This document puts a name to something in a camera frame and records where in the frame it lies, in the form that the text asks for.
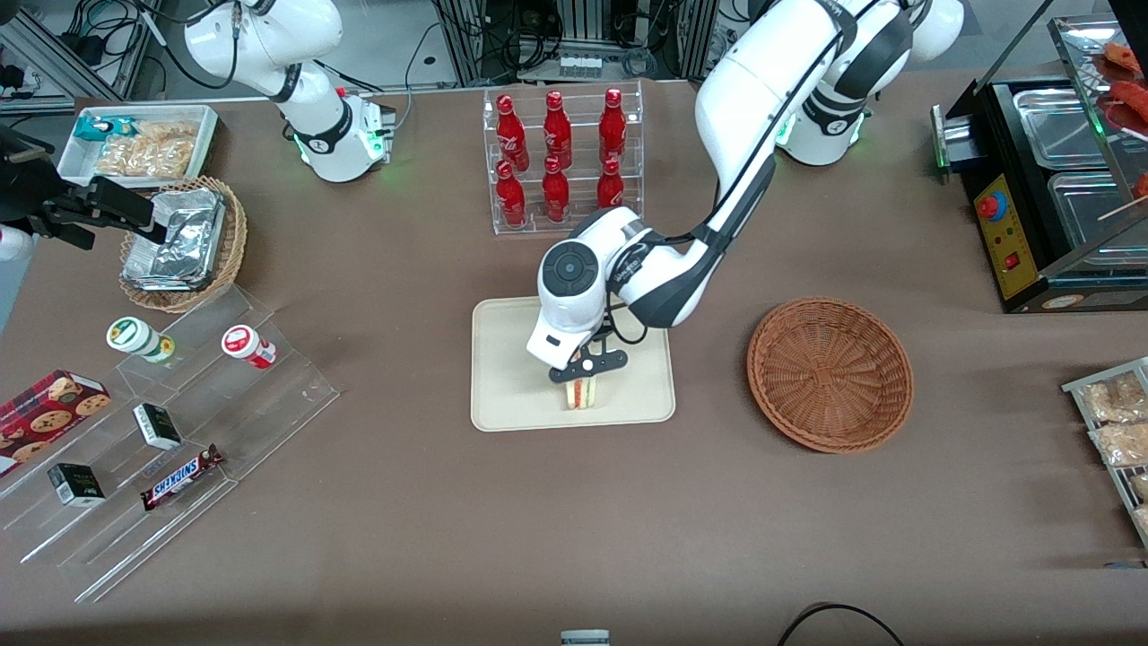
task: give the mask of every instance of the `clear acrylic shelf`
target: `clear acrylic shelf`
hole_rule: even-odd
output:
[[[641,84],[630,81],[560,86],[563,104],[571,118],[574,148],[574,163],[564,171],[571,186],[569,217],[560,224],[546,217],[542,194],[542,178],[545,176],[543,162],[546,158],[542,124],[546,118],[546,92],[552,87],[517,85],[487,89],[483,94],[482,134],[495,233],[573,231],[582,218],[598,210],[598,178],[602,176],[602,159],[598,157],[598,119],[602,118],[606,89],[610,87],[622,91],[622,111],[626,112],[626,151],[619,159],[621,162],[619,174],[626,186],[622,192],[622,203],[642,215],[645,196],[643,185],[645,150]],[[495,109],[494,102],[501,94],[509,94],[514,99],[514,111],[526,129],[526,149],[530,154],[530,166],[525,172],[517,173],[526,192],[526,226],[520,228],[506,225],[506,219],[498,207],[498,193],[495,190],[498,181],[495,164],[502,158],[502,150],[498,148],[498,110]]]
[[[239,322],[276,345],[278,358],[266,371],[222,353],[219,338]],[[111,591],[339,397],[284,338],[271,311],[236,286],[188,311],[164,333],[176,341],[168,361],[125,359],[103,380],[113,404],[102,415],[2,483],[3,540],[22,562],[56,565],[75,586],[77,602]],[[145,444],[132,415],[142,402],[171,414],[183,438],[177,451]],[[211,444],[226,461],[146,512],[140,492]],[[61,505],[46,474],[57,462],[90,466],[107,500],[87,509]]]

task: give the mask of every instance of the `small black box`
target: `small black box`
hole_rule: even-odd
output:
[[[179,431],[171,423],[168,411],[154,404],[144,403],[132,410],[135,425],[144,434],[144,442],[164,451],[179,449]]]
[[[60,503],[69,507],[95,507],[103,503],[103,492],[91,467],[61,462],[48,469],[48,480]]]

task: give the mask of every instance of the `yellow control panel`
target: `yellow control panel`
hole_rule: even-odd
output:
[[[1039,274],[1003,174],[977,195],[972,208],[977,210],[1001,294],[1010,298],[1035,282]]]

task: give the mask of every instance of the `red bottle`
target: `red bottle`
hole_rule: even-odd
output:
[[[546,196],[546,217],[550,221],[566,221],[566,207],[571,203],[571,185],[563,174],[563,164],[556,155],[546,157],[546,176],[542,178],[542,193]]]
[[[625,188],[622,178],[618,176],[618,157],[610,157],[602,164],[602,177],[598,178],[598,208],[621,205]]]
[[[509,161],[498,159],[495,170],[498,172],[495,192],[498,193],[498,207],[503,211],[506,226],[521,228],[526,225],[526,194],[522,192],[522,185],[514,177],[514,169]]]
[[[546,154],[558,157],[563,168],[574,163],[574,143],[571,137],[571,117],[563,109],[563,93],[546,92],[546,120],[542,124],[546,137]]]
[[[514,164],[519,172],[530,168],[530,155],[526,151],[526,129],[522,119],[514,114],[514,101],[506,94],[495,101],[498,106],[498,147],[503,157]]]
[[[626,154],[626,114],[622,112],[622,91],[606,89],[606,109],[598,122],[598,156],[602,163],[610,157],[622,158]]]

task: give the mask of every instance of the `red cookie box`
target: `red cookie box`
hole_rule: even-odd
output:
[[[0,405],[0,477],[111,402],[103,384],[56,371]]]

